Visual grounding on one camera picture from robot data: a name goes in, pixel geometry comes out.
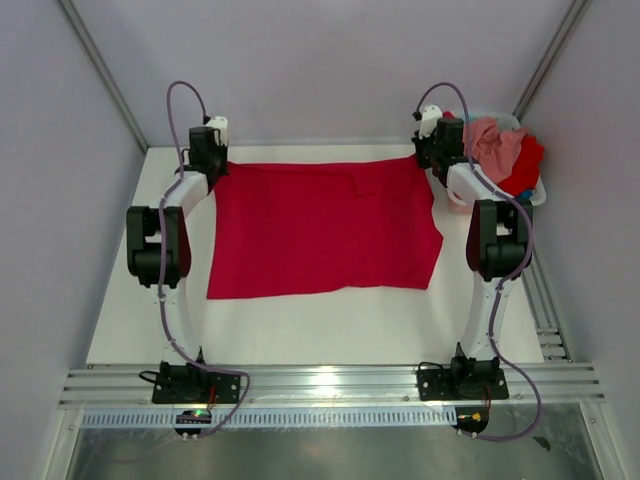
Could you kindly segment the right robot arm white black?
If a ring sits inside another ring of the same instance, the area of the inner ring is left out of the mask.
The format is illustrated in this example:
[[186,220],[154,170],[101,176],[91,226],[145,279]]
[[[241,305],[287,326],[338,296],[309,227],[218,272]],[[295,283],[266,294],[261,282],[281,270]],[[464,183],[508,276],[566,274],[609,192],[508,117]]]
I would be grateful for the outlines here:
[[441,114],[417,114],[412,141],[418,166],[430,169],[447,192],[472,208],[466,261],[473,273],[469,317],[447,366],[422,362],[416,369],[423,401],[506,399],[499,339],[506,304],[530,262],[532,206],[500,190],[465,155],[464,123]]

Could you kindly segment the crimson red t shirt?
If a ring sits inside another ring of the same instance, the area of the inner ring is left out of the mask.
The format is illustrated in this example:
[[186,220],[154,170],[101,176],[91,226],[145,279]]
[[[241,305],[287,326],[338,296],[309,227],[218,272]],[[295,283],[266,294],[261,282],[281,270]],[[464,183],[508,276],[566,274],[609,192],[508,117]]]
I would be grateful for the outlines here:
[[414,157],[230,164],[214,188],[207,297],[428,288],[443,244]]

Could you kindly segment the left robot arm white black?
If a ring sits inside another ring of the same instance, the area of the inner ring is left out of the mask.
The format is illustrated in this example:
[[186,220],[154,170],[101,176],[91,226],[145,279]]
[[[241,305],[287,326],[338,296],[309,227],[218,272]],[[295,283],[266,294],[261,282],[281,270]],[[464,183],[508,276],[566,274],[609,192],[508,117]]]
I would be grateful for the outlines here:
[[158,370],[142,373],[152,382],[155,404],[206,403],[215,397],[218,375],[207,370],[195,338],[187,299],[192,252],[187,218],[228,173],[228,119],[221,116],[189,130],[189,145],[158,201],[126,213],[129,273],[154,296],[164,336]]

